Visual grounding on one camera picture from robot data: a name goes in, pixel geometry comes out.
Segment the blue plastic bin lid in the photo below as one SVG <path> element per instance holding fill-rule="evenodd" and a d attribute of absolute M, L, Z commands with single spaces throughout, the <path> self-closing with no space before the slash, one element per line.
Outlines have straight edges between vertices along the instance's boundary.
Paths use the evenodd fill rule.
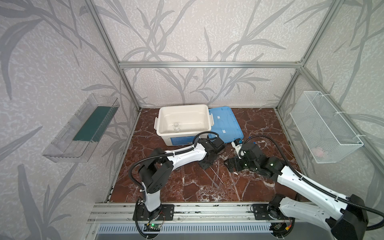
<path fill-rule="evenodd" d="M 229 107 L 220 107 L 209 109 L 209 113 L 213 115 L 214 125 L 211 128 L 212 132 L 219 134 L 219 138 L 224 143 L 231 143 L 236 139 L 243 139 L 243 131 Z"/>

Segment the white plastic storage bin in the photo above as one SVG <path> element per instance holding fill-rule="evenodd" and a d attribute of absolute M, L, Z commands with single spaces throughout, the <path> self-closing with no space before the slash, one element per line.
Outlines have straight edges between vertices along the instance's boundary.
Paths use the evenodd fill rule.
<path fill-rule="evenodd" d="M 180 132 L 175 132 L 173 124 L 180 124 Z M 162 107 L 155 118 L 154 129 L 167 146 L 190 145 L 193 138 L 214 125 L 213 115 L 206 105 L 186 105 Z"/>

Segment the clear small plastic beaker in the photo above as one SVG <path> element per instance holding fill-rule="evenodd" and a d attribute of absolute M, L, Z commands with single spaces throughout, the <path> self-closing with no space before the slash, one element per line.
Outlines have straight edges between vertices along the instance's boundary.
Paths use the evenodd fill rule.
<path fill-rule="evenodd" d="M 174 123 L 173 124 L 173 127 L 174 127 L 174 131 L 175 132 L 180 132 L 181 131 L 181 129 L 180 129 L 180 124 L 179 123 Z"/>

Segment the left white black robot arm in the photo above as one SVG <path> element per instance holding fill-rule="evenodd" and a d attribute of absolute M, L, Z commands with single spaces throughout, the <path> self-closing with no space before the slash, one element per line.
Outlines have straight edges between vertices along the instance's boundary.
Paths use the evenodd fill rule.
<path fill-rule="evenodd" d="M 155 149 L 151 156 L 130 166 L 129 178 L 143 194 L 142 203 L 149 213 L 161 209 L 161 189 L 167 184 L 171 173 L 185 165 L 198 162 L 202 169 L 209 168 L 226 148 L 219 136 L 194 137 L 188 147 L 172 151 Z"/>

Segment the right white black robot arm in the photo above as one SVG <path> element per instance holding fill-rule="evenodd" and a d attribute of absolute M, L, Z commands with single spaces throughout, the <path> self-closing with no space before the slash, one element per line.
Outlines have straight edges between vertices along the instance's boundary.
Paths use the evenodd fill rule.
<path fill-rule="evenodd" d="M 360 197 L 347 197 L 325 188 L 298 173 L 286 159 L 267 157 L 255 143 L 235 140 L 232 146 L 237 155 L 224 162 L 230 172 L 257 173 L 310 200 L 306 204 L 277 194 L 266 208 L 270 218 L 299 219 L 329 231 L 337 240 L 361 240 L 366 231 L 384 226 L 383 221 L 369 225 L 368 213 L 384 214 L 367 207 Z"/>

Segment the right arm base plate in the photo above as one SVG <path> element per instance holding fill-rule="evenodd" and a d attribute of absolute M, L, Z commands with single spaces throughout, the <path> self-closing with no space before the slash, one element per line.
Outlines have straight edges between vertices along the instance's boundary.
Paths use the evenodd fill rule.
<path fill-rule="evenodd" d="M 252 204 L 250 207 L 250 211 L 253 213 L 255 220 L 279 220 L 280 218 L 274 218 L 270 215 L 268 211 L 268 204 Z"/>

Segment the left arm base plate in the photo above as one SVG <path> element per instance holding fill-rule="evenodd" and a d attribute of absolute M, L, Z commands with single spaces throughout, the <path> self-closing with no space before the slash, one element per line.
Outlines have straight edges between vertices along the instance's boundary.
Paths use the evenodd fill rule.
<path fill-rule="evenodd" d="M 153 212 L 149 212 L 144 204 L 139 204 L 134 210 L 134 221 L 172 221 L 175 205 L 162 204 Z"/>

